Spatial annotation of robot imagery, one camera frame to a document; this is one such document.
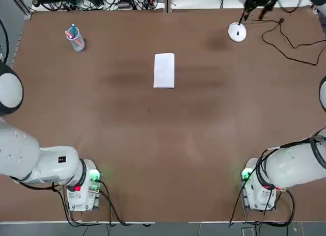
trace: pen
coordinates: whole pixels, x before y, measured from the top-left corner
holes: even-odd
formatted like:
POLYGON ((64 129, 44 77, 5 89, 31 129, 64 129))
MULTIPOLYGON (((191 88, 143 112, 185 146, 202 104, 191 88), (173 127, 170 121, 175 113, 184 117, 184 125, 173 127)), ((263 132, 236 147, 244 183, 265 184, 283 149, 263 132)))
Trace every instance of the pen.
POLYGON ((76 26, 75 26, 75 24, 72 24, 72 36, 74 38, 76 37, 76 26))

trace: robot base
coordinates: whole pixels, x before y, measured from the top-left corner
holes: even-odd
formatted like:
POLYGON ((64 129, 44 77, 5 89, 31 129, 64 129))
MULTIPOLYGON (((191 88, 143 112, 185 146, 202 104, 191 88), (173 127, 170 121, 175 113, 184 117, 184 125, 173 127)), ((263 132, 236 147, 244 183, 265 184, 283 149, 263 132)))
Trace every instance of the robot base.
MULTIPOLYGON (((258 159, 252 158, 250 159, 245 169, 241 173, 240 185, 243 186, 244 182, 247 180, 249 174, 256 167, 258 159)), ((252 211, 271 211, 274 209, 276 198, 276 189, 268 190, 264 188, 258 181, 256 171, 250 176, 248 179, 243 191, 242 191, 242 203, 244 213, 246 213, 246 209, 252 211)))
POLYGON ((69 209, 75 212, 98 211, 101 183, 101 176, 91 160, 84 160, 86 165, 85 181, 76 191, 67 191, 69 209))

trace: white paper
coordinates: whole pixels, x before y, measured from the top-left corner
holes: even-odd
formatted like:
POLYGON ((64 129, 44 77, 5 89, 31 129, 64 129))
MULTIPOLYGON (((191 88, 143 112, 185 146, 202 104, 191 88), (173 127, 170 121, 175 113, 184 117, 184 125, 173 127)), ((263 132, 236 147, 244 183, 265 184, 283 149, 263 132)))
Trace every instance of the white paper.
POLYGON ((174 88, 174 54, 155 54, 154 88, 174 88))

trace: floor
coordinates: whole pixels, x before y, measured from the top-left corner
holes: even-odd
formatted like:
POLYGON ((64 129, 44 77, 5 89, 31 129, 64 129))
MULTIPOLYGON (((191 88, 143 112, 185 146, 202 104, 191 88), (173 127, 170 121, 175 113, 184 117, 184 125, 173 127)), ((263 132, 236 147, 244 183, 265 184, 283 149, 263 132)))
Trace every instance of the floor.
MULTIPOLYGON (((110 236, 141 236, 141 235, 155 235, 155 236, 218 236, 218 235, 244 235, 254 236, 253 231, 247 234, 242 234, 243 228, 252 228, 241 223, 234 224, 228 228, 228 223, 205 223, 205 224, 189 224, 189 223, 155 223, 150 227, 143 225, 132 225, 123 227, 117 225, 107 231, 103 225, 90 227, 87 235, 110 235, 110 236)), ((82 236, 85 232, 85 227, 71 227, 67 223, 52 223, 52 224, 2 224, 0 225, 1 236, 82 236)), ((293 222, 288 229, 289 236, 295 235, 324 235, 326 231, 326 222, 293 222)), ((272 235, 287 235, 286 228, 274 228, 263 225, 260 230, 262 236, 272 235)))

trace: green indicator light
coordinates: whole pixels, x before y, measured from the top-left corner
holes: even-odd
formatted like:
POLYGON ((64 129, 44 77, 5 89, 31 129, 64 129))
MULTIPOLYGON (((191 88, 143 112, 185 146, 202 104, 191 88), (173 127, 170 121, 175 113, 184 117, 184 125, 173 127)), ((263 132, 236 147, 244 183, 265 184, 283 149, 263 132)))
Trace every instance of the green indicator light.
POLYGON ((248 180, 248 178, 249 178, 249 176, 250 176, 250 174, 252 172, 253 172, 253 169, 251 169, 251 168, 245 168, 242 171, 242 173, 241 173, 243 180, 245 180, 245 181, 248 180))

